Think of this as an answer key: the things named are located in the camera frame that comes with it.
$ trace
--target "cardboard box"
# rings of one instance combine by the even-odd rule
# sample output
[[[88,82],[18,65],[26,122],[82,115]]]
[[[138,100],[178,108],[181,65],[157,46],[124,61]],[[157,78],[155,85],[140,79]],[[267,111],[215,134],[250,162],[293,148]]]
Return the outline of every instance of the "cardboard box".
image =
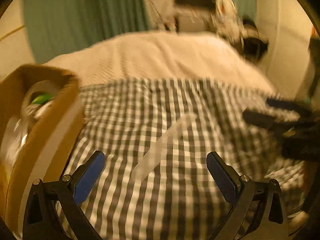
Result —
[[[10,178],[0,163],[0,215],[11,231],[22,233],[24,210],[32,182],[59,180],[83,126],[79,81],[70,71],[23,65],[0,83],[0,138],[8,120],[20,117],[21,103],[31,86],[50,80],[60,88],[52,106],[28,134]]]

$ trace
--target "bed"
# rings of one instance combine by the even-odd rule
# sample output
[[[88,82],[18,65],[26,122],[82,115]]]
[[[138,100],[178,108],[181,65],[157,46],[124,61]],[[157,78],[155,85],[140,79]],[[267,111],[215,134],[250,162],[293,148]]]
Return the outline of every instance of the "bed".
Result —
[[[284,160],[275,138],[247,125],[242,111],[294,117],[266,107],[267,97],[280,95],[224,40],[211,33],[129,33],[47,65],[76,72],[83,85],[86,121],[64,174],[95,150],[106,155],[81,206],[103,239],[208,239],[231,208],[207,171],[211,151],[253,180],[277,179],[289,217],[299,213],[303,163]],[[145,180],[133,182],[131,171],[150,145],[187,113],[196,121]]]

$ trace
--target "blue gripper pad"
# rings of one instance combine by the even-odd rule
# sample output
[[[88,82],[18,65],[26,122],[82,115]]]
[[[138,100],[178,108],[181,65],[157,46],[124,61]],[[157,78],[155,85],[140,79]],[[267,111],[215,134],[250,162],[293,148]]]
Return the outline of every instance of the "blue gripper pad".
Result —
[[[217,184],[224,199],[233,205],[238,201],[241,187],[238,173],[220,158],[216,152],[207,155],[207,169]]]
[[[79,166],[73,175],[78,175],[77,171],[82,171],[82,174],[78,175],[74,185],[73,199],[77,205],[85,201],[93,188],[96,180],[100,176],[105,166],[105,156],[103,152],[95,151],[90,159],[83,165]]]

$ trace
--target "metal screw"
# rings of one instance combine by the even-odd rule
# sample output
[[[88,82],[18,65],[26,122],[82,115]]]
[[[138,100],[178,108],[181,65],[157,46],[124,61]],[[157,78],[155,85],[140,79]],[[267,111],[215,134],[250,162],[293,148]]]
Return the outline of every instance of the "metal screw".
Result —
[[[64,176],[62,177],[62,180],[63,180],[63,181],[69,181],[70,179],[71,179],[71,176],[70,176],[69,174],[64,175]]]
[[[40,180],[39,179],[35,179],[34,181],[33,181],[33,185],[38,185],[40,183]]]
[[[241,179],[243,180],[243,181],[249,181],[250,180],[250,177],[249,176],[247,176],[247,175],[242,175],[241,176]]]
[[[275,179],[272,179],[272,180],[271,180],[271,184],[274,185],[274,186],[276,186],[276,185],[278,184],[278,181],[276,181]]]

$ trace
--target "checkered blanket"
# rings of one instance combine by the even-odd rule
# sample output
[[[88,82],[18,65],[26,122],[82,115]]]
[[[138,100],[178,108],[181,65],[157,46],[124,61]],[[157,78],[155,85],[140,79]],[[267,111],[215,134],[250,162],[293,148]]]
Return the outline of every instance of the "checkered blanket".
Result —
[[[83,87],[86,124],[65,173],[95,150],[105,153],[105,169],[81,206],[95,230],[103,239],[208,239],[231,208],[206,168],[211,151],[240,175],[277,179],[288,214],[295,213],[302,201],[302,162],[283,160],[272,134],[242,119],[246,108],[288,116],[267,107],[268,96],[209,79],[127,79]],[[166,160],[141,184],[133,182],[130,173],[150,143],[190,112],[197,119],[173,141]]]

